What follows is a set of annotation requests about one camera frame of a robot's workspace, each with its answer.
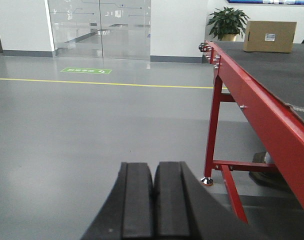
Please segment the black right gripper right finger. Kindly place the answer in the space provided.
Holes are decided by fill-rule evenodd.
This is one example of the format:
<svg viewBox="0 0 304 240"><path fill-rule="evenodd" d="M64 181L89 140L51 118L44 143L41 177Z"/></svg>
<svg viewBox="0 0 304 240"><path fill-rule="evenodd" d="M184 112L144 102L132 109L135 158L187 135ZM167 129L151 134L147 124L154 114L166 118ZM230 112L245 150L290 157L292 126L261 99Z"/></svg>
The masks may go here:
<svg viewBox="0 0 304 240"><path fill-rule="evenodd" d="M154 178L157 240L260 240L216 201L185 162L160 162Z"/></svg>

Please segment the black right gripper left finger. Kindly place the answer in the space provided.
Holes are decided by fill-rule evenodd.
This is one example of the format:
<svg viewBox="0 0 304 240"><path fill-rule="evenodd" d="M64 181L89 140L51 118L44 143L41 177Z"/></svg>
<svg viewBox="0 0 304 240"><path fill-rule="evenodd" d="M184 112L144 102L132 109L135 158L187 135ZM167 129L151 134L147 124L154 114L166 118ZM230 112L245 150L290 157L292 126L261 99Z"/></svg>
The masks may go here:
<svg viewBox="0 0 304 240"><path fill-rule="evenodd" d="M82 240L147 240L154 236L153 183L146 163L123 162L115 184Z"/></svg>

